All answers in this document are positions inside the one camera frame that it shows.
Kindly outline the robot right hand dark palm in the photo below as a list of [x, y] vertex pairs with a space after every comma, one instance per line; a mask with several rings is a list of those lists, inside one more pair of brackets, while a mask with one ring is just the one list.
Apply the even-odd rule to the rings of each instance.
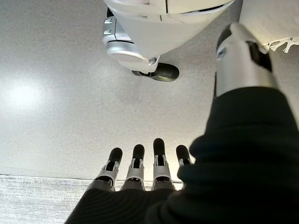
[[296, 224], [299, 129], [269, 53], [240, 23], [217, 48], [214, 97], [204, 134], [179, 145], [176, 190], [162, 139], [154, 140], [152, 189], [143, 184], [144, 147], [114, 188], [122, 150], [114, 148], [67, 219], [69, 224]]

